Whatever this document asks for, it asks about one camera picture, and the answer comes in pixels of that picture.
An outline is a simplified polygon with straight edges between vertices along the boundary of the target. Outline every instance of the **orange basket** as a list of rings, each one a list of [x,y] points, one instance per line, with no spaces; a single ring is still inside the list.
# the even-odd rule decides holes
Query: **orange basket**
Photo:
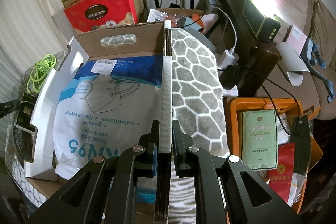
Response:
[[[279,114],[286,113],[288,116],[295,117],[300,112],[300,115],[303,114],[302,106],[298,101],[298,105],[293,99],[273,99],[274,104],[277,108]],[[230,149],[231,154],[236,156],[241,156],[239,154],[239,134],[238,134],[238,114],[241,111],[247,110],[265,110],[265,109],[274,109],[272,102],[268,98],[227,98],[224,104],[225,107],[225,120],[226,120],[226,137],[227,145]],[[315,164],[322,157],[322,150],[317,145],[315,140],[311,138],[311,160],[310,168],[313,168]],[[300,211],[303,196],[305,194],[306,181],[301,189],[299,200],[293,204],[292,208],[297,213]]]

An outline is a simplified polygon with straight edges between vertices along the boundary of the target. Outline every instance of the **patterned blanket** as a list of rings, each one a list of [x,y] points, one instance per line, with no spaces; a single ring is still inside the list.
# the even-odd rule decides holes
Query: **patterned blanket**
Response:
[[[215,56],[184,30],[172,29],[173,119],[195,145],[227,157],[222,86]],[[178,178],[172,162],[169,223],[196,223],[193,178]]]

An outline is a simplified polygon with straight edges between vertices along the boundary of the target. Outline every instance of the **bright light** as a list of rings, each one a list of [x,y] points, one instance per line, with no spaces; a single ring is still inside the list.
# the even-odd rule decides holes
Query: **bright light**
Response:
[[[251,0],[255,7],[266,17],[275,19],[274,15],[281,17],[274,0]]]

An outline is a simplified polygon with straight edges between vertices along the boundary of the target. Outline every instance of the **brown wooden armrest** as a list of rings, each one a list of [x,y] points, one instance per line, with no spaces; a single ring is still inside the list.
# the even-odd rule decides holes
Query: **brown wooden armrest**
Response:
[[[237,45],[235,52],[239,56],[238,64],[242,66],[249,65],[251,70],[268,77],[270,72],[278,63],[280,53],[274,43],[262,43],[258,41],[245,17],[238,11],[231,0],[220,0],[223,10],[232,20],[237,33]],[[234,33],[231,27],[227,28],[231,46],[233,46]],[[252,72],[245,75],[238,85],[239,96],[253,97],[265,79]]]

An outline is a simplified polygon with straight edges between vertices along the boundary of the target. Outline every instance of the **green tissue package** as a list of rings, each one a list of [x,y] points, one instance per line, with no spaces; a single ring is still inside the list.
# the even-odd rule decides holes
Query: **green tissue package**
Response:
[[[278,166],[278,134],[274,109],[244,111],[239,114],[241,159],[252,170]]]

